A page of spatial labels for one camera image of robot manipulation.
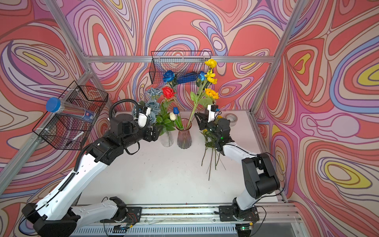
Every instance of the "yellow flower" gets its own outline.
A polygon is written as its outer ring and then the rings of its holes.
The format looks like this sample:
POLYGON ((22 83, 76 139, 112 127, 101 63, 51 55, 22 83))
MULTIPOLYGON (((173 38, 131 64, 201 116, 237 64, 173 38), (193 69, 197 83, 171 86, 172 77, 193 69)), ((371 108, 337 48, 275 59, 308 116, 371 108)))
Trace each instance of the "yellow flower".
POLYGON ((205 89, 205 94, 206 94, 209 98, 211 98, 211 99, 213 99, 213 100, 219 99, 219 97, 218 97, 218 93, 215 92, 214 90, 212 90, 211 88, 206 88, 206 89, 205 89))
POLYGON ((212 77, 215 77, 216 74, 212 73, 212 70, 208 71, 207 74, 205 75, 205 77, 208 79, 209 81, 209 78, 212 79, 212 77))
POLYGON ((217 62, 214 59, 209 59, 205 64, 210 68, 215 68, 217 66, 217 62))
POLYGON ((212 83, 212 84, 217 84, 217 79, 215 79, 215 78, 207 78, 207 80, 210 82, 210 83, 212 83))

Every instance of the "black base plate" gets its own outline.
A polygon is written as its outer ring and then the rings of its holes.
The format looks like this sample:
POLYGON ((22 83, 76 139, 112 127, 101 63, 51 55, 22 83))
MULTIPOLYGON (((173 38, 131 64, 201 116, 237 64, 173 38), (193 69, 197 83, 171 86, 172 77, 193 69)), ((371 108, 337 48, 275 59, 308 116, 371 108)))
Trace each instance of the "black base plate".
POLYGON ((250 208, 249 213, 247 213, 243 220, 237 220, 233 217, 234 213, 232 206, 219 206, 218 209, 221 221, 251 221, 252 223, 259 221, 259 215, 256 207, 250 208))
MULTIPOLYGON (((142 207, 127 207, 128 214, 126 215, 126 219, 123 221, 123 223, 138 223, 141 219, 141 211, 142 207)), ((101 223, 115 223, 114 220, 102 220, 101 223)))

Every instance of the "blue cap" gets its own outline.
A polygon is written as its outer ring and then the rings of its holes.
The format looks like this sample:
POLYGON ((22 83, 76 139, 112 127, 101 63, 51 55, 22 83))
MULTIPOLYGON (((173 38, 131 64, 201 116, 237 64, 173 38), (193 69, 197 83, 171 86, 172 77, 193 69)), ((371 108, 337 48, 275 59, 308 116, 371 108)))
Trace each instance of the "blue cap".
POLYGON ((61 100, 55 97, 50 98, 46 102, 46 110, 52 113, 57 112, 60 106, 61 106, 61 100))

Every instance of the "wire basket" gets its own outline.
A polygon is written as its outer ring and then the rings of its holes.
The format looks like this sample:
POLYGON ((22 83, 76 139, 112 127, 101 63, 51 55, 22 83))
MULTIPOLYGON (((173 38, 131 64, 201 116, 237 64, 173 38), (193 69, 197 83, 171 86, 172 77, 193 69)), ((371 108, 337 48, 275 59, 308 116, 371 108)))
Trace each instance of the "wire basket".
POLYGON ((212 52, 203 51, 152 51, 150 79, 152 84, 165 84, 163 75, 171 70, 177 76, 178 84, 195 84, 201 71, 207 72, 209 67, 205 61, 212 57, 212 52))
MULTIPOLYGON (((73 83, 76 84, 76 82, 72 82, 59 98, 67 92, 73 83)), ((107 92, 92 86, 79 86, 76 84, 76 87, 72 90, 73 92, 66 100, 74 105, 93 111, 96 115, 93 122, 90 123, 70 116, 55 114, 46 126, 36 128, 46 117, 48 113, 46 112, 34 126, 33 132, 55 149, 82 150, 98 116, 108 101, 107 92)))

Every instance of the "glass vase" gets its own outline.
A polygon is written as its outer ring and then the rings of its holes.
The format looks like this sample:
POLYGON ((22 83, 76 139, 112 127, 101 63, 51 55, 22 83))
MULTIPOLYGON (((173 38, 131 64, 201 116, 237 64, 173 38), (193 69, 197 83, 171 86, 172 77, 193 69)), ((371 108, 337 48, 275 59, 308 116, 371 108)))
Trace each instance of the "glass vase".
POLYGON ((189 122, 188 119, 183 119, 182 118, 182 124, 183 124, 183 127, 184 127, 183 130, 179 129, 175 125, 176 129, 179 131, 177 143, 178 143, 178 146, 180 148, 187 149, 187 148, 189 148, 192 145, 192 137, 191 137, 191 134, 190 134, 190 128, 192 127, 192 123, 189 122))
POLYGON ((171 131, 166 131, 164 134, 159 136, 159 140, 164 147, 170 147, 174 143, 174 139, 172 138, 171 131))

